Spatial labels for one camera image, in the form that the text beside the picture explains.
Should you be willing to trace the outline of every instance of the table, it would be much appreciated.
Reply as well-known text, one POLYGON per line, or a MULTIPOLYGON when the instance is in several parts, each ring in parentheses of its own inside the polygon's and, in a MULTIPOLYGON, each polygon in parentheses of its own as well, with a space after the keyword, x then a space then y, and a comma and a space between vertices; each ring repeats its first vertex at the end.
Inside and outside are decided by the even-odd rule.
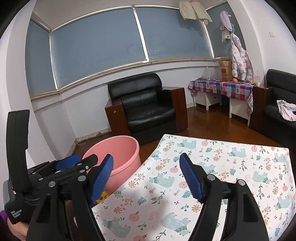
MULTIPOLYGON (((164 135, 142 166, 93 207, 106 240, 189 239, 202 205, 192 197, 180 170, 179 157, 184 152, 222 181, 244 179, 262 212, 270 240, 281 236, 296 212, 288 149, 164 135)), ((221 238, 226 208, 227 200, 223 200, 214 241, 221 238)))
POLYGON ((247 101, 252 88, 253 85, 245 82, 234 84, 230 81, 217 82, 202 80, 191 81, 188 86, 188 89, 191 91, 192 96, 194 96, 197 91, 201 91, 220 94, 229 98, 235 98, 243 101, 247 101))
POLYGON ((193 103, 209 106, 220 102, 220 95, 230 98, 229 118, 231 114, 239 115, 248 120, 250 124, 250 115, 253 110, 252 89, 253 85, 245 82, 234 84, 230 81, 202 81, 194 80, 189 83, 188 89, 193 97, 193 103))

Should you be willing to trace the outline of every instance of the blue gripper pad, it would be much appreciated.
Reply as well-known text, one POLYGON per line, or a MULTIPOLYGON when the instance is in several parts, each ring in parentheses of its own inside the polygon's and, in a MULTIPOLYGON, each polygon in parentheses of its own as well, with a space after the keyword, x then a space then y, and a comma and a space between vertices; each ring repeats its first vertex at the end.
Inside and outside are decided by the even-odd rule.
POLYGON ((192 162, 189 157, 183 153, 180 156, 180 168, 185 177, 185 180, 189 186, 192 196, 197 199, 199 202, 202 202, 204 199, 204 195, 202 193, 202 184, 198 180, 197 175, 192 169, 192 162))
POLYGON ((77 154, 75 154, 60 160, 56 165, 56 169, 58 171, 63 171, 68 167, 75 165, 78 162, 80 162, 80 158, 77 154))
POLYGON ((92 178, 89 178, 92 182, 91 196, 89 197, 91 203, 95 203, 96 200, 101 198, 102 192, 104 191, 104 188, 113 170, 113 157, 110 154, 107 154, 104 160, 102 161, 101 165, 98 167, 93 167, 89 171, 88 176, 91 176, 91 171, 93 169, 95 170, 96 168, 100 170, 95 179, 92 181, 92 178))

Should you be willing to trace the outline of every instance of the pink plastic bucket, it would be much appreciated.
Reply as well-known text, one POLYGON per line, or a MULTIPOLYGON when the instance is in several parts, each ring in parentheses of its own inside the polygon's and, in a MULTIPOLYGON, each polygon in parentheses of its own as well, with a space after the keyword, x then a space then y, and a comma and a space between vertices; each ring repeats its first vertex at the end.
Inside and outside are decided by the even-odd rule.
POLYGON ((115 192, 140 166, 139 143, 130 136, 115 136, 105 139, 91 147, 83 156, 98 156, 100 165, 106 154, 113 156, 113 171, 104 189, 109 195, 115 192))

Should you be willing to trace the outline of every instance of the ceiling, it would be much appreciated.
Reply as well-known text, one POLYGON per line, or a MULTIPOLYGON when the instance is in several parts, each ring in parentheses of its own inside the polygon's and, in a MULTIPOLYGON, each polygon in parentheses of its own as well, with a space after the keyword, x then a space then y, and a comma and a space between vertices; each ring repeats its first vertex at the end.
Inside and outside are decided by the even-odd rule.
MULTIPOLYGON (((205 9, 223 0, 200 0, 205 9)), ((163 5, 178 7, 179 0, 37 0, 33 12, 54 29, 68 21, 89 13, 120 6, 163 5)))

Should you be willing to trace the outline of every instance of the blue roller blind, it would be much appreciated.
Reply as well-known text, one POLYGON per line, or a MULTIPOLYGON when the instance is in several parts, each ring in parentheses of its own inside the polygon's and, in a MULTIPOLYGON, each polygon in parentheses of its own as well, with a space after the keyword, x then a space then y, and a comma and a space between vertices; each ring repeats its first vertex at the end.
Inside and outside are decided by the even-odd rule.
POLYGON ((213 20, 212 23, 209 23, 207 30, 209 32, 215 58, 228 57, 231 53, 230 39, 227 39, 225 40, 225 42, 222 42, 222 31, 220 30, 220 27, 222 25, 220 13, 222 11, 226 11, 229 15, 231 15, 231 17, 229 17, 229 20, 234 25, 234 34, 239 37, 242 43, 242 47, 246 49, 244 38, 242 36, 242 32, 240 30, 237 19, 230 5, 226 2, 207 11, 211 19, 213 20))
POLYGON ((176 9, 139 7, 150 60, 212 58, 209 41, 198 20, 184 20, 176 9))
POLYGON ((56 90, 50 63, 49 33, 31 20, 26 38, 25 66, 30 96, 56 90))
POLYGON ((132 8, 92 15, 51 33, 58 87, 78 79, 145 60, 132 8))

